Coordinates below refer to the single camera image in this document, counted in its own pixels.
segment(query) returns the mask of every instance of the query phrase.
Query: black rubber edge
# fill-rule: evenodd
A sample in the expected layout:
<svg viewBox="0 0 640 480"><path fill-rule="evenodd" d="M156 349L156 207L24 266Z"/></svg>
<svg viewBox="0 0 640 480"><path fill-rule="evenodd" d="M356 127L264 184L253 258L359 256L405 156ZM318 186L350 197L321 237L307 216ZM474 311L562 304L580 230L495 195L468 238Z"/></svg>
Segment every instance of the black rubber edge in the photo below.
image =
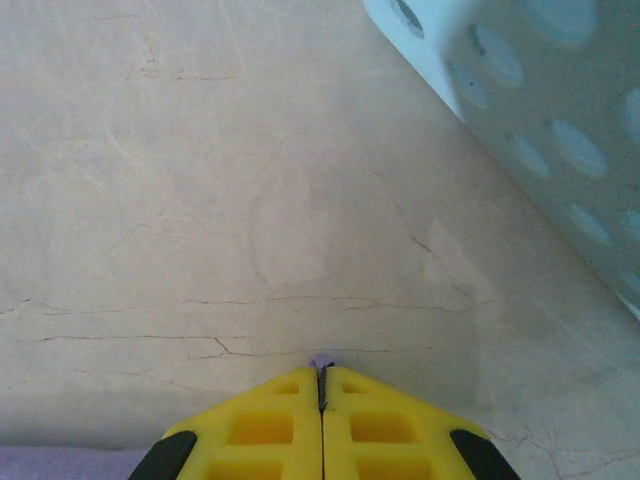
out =
<svg viewBox="0 0 640 480"><path fill-rule="evenodd" d="M197 440L195 433L185 430L156 442L129 480L176 480Z"/></svg>
<svg viewBox="0 0 640 480"><path fill-rule="evenodd" d="M449 433L476 480L520 480L493 443L468 430Z"/></svg>

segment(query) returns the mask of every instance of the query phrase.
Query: beige marble tile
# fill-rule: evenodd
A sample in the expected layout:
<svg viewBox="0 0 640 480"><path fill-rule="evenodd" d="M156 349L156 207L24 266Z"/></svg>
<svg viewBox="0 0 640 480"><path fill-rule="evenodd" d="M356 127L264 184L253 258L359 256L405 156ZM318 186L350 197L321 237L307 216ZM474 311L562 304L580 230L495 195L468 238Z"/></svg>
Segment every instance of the beige marble tile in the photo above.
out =
<svg viewBox="0 0 640 480"><path fill-rule="evenodd" d="M640 324L358 1L2 10L4 443L148 445L329 351L523 478L638 478Z"/></svg>

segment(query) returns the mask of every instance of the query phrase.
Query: rectangular cutout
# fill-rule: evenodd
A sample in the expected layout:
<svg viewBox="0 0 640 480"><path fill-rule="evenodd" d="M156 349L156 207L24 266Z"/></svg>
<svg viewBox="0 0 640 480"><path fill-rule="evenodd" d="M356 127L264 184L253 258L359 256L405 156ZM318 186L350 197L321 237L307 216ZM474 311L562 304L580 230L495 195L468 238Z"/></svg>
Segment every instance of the rectangular cutout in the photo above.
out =
<svg viewBox="0 0 640 480"><path fill-rule="evenodd" d="M351 439L370 443L415 443L415 431L404 415L390 412L354 413L349 419Z"/></svg>
<svg viewBox="0 0 640 480"><path fill-rule="evenodd" d="M216 462L211 466L207 480L280 480L281 463Z"/></svg>
<svg viewBox="0 0 640 480"><path fill-rule="evenodd" d="M233 422L229 445L286 445L293 441L290 414L240 413Z"/></svg>
<svg viewBox="0 0 640 480"><path fill-rule="evenodd" d="M359 480L430 480L428 462L417 459L363 458L358 460Z"/></svg>

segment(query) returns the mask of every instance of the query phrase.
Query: circular hole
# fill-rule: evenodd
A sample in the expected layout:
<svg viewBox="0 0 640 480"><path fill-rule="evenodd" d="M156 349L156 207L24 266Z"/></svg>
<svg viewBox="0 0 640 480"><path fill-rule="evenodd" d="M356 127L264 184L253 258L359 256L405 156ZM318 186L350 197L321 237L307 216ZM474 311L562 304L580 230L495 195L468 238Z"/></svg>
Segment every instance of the circular hole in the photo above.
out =
<svg viewBox="0 0 640 480"><path fill-rule="evenodd" d="M571 165L590 177L601 177L607 161L598 147L576 127L564 120L551 120L551 132L560 152Z"/></svg>
<svg viewBox="0 0 640 480"><path fill-rule="evenodd" d="M578 207L577 205L571 205L569 214L571 216L571 221L573 222L573 224L591 240L603 245L611 244L611 237L593 215L588 213L586 210Z"/></svg>
<svg viewBox="0 0 640 480"><path fill-rule="evenodd" d="M594 0L525 0L533 27L566 47L584 45L598 23Z"/></svg>
<svg viewBox="0 0 640 480"><path fill-rule="evenodd" d="M524 71L516 51L495 30L482 25L472 25L471 41L487 70L508 87L522 84Z"/></svg>
<svg viewBox="0 0 640 480"><path fill-rule="evenodd" d="M626 283L632 290L640 292L640 275L631 272L622 272L621 274L624 283Z"/></svg>
<svg viewBox="0 0 640 480"><path fill-rule="evenodd" d="M550 173L550 168L542 154L533 144L520 135L509 135L511 146L518 159L533 173L546 177Z"/></svg>
<svg viewBox="0 0 640 480"><path fill-rule="evenodd" d="M627 135L640 146L640 88L627 95L621 121Z"/></svg>
<svg viewBox="0 0 640 480"><path fill-rule="evenodd" d="M469 70L462 65L452 65L451 76L464 98L479 108L487 108L489 97Z"/></svg>
<svg viewBox="0 0 640 480"><path fill-rule="evenodd" d="M404 0L391 0L391 8L411 33L418 38L424 38L424 30L422 30L420 20Z"/></svg>
<svg viewBox="0 0 640 480"><path fill-rule="evenodd" d="M629 210L622 216L622 223L631 237L640 243L640 213Z"/></svg>

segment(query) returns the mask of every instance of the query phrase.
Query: crack in marble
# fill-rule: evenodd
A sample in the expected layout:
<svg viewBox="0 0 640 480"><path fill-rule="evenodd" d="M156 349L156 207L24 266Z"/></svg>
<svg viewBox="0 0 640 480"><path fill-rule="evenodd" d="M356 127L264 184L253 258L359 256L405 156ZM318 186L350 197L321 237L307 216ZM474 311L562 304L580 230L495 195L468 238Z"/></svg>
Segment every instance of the crack in marble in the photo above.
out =
<svg viewBox="0 0 640 480"><path fill-rule="evenodd" d="M248 336L230 336L223 337L228 339L241 339L250 338ZM90 337L90 336L76 336L76 335L56 335L53 337L43 337L37 339L28 340L16 340L15 343L42 343L52 342L55 340L131 340L131 339L149 339L149 340L214 340L221 347L225 348L220 343L220 337L212 335L116 335L108 337Z"/></svg>
<svg viewBox="0 0 640 480"><path fill-rule="evenodd" d="M407 235L409 236L409 238L411 239L411 241L413 242L414 245L417 245L418 247L420 247L421 249L423 249L424 251L426 251L427 253L431 254L433 256L433 258L435 258L436 262L438 262L438 264L442 267L442 271L444 272L444 274L447 276L447 278L449 279L449 281L451 282L451 285L453 286L454 289L456 289L459 293L461 293L464 297L468 298L471 301L475 301L475 299L469 295L460 285L458 285L458 283L453 279L453 277L451 276L451 273L449 273L449 270L447 269L445 263L442 261L442 259L440 259L440 257L438 255L436 255L434 253L434 251L429 247L429 245L427 245L424 242L421 242L420 240L418 240L416 238L415 235L413 235L413 233L411 233L411 228L409 227L409 222L407 221L407 217L404 213L404 209L400 206L400 204L398 202L396 202L393 199L393 196L391 195L391 192L389 191L389 185L388 185L388 181L387 179L380 173L378 172L373 172L373 174L380 178L382 181L382 184L384 185L384 189L385 192L387 193L387 196L389 197L389 200L391 201L391 203L393 204L393 207L396 211L396 213L398 214L398 216L400 217L400 219L402 220L402 224L404 225L404 228L407 232Z"/></svg>
<svg viewBox="0 0 640 480"><path fill-rule="evenodd" d="M298 301L298 300L310 300L310 301L328 301L328 302L364 302L369 303L371 305L365 305L363 307L349 307L346 310L367 310L371 308L378 307L387 307L387 308L402 308L402 309L412 309L412 310L440 310L447 313L467 313L472 309L479 308L487 303L490 303L493 300L486 300L482 303L477 303L475 305L469 306L463 309L447 309L445 307L439 305L404 305L404 304L394 304L394 303L383 303L375 298L369 297L350 297L350 296L333 296L333 295L289 295L283 297L272 297L272 298L259 298L256 300L201 300L201 299L187 299L177 303L165 303L165 304L155 304L155 305L142 305L139 307L127 307L127 308L107 308L103 310L70 310L59 307L53 307L50 305L39 304L46 308L50 308L52 310L57 310L56 312L45 312L42 315L44 316L60 316L60 315L87 315L87 314L108 314L108 313L126 313L126 312L136 312L141 310L150 310L156 308L167 308L167 307L181 307L185 305L211 305L211 306L221 306L221 305L237 305L237 306L247 306L247 305L258 305L261 303L279 303L279 302L290 302L290 301Z"/></svg>
<svg viewBox="0 0 640 480"><path fill-rule="evenodd" d="M14 305L11 308L8 308L7 310L3 310L2 312L0 312L0 315L5 315L7 313L11 313L11 312L15 312L16 310L19 310L20 307L22 307L23 305L30 303L31 299L30 298L25 298L24 300L21 300L17 305Z"/></svg>
<svg viewBox="0 0 640 480"><path fill-rule="evenodd" d="M490 429L485 428L489 436L495 440L504 443L516 442L516 445L513 447L513 450L520 448L524 444L529 444L538 450L544 452L551 462L551 466L553 467L555 476L557 480L567 480L569 478L580 478L592 475L604 468L610 467L616 463L624 463L630 462L632 460L640 459L640 449L619 449L613 450L610 452L594 452L589 450L577 450L570 448L562 448L555 446L554 435L555 429L552 429L552 432L545 431L543 432L543 436L546 437L546 442L536 439L535 435L529 428L527 424L523 425L523 430L527 432L526 435L517 435L517 434L507 434L500 435L495 431L491 431ZM586 469L582 469L580 471L574 471L571 473L567 473L566 467L561 467L560 461L558 459L558 453L568 454L568 455L591 455L591 456L599 456L599 457L607 457L605 460L596 461L591 466Z"/></svg>

